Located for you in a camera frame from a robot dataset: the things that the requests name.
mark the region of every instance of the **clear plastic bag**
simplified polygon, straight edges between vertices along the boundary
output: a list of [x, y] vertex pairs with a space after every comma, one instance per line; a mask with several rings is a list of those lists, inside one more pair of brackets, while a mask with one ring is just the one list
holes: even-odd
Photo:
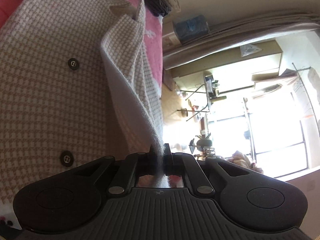
[[240, 51], [241, 51], [241, 57], [245, 57], [250, 54], [262, 51], [262, 49], [252, 44], [246, 44], [246, 45], [240, 46]]

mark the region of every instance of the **pink fabric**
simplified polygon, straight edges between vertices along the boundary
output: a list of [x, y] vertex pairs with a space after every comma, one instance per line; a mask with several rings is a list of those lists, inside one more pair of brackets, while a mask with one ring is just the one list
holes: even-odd
[[[128, 1], [133, 6], [137, 6], [139, 0]], [[22, 0], [0, 0], [0, 28], [21, 2]], [[146, 10], [144, 42], [151, 72], [159, 87], [161, 87], [162, 82], [162, 25], [160, 21], [148, 9]]]

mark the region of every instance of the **ribbed black surface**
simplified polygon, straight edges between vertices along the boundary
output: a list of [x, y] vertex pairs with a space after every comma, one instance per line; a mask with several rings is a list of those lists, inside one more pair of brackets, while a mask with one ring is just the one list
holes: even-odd
[[133, 188], [123, 198], [107, 201], [102, 212], [78, 230], [60, 235], [24, 231], [30, 240], [304, 240], [299, 229], [275, 234], [251, 232], [232, 224], [210, 199], [190, 195], [188, 189]]

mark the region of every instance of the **beige curtain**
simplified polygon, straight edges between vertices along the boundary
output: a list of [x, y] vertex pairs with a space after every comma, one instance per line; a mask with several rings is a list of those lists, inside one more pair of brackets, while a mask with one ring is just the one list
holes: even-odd
[[287, 34], [320, 29], [320, 16], [300, 11], [277, 11], [210, 27], [210, 33], [163, 54], [171, 69], [210, 54]]

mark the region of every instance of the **wooden floor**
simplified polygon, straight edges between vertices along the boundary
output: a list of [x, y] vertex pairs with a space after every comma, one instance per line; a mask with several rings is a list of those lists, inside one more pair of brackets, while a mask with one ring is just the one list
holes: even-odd
[[177, 109], [182, 108], [191, 110], [188, 101], [178, 96], [175, 91], [170, 91], [163, 84], [161, 107], [164, 119], [164, 143], [169, 143], [171, 152], [173, 153], [191, 153], [189, 143], [196, 135], [200, 135], [200, 122], [196, 122], [194, 119], [186, 122], [192, 116], [192, 112], [188, 113], [189, 117], [183, 117], [181, 112], [177, 111]]

